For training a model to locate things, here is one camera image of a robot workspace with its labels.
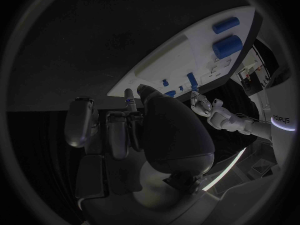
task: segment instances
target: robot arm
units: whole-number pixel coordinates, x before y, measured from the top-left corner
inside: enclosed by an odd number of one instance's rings
[[[238,117],[222,107],[223,102],[219,99],[215,99],[211,104],[204,95],[192,91],[190,103],[191,109],[196,114],[207,117],[207,122],[215,129],[238,131],[245,135],[253,134],[272,141],[270,124],[256,122],[248,117]]]

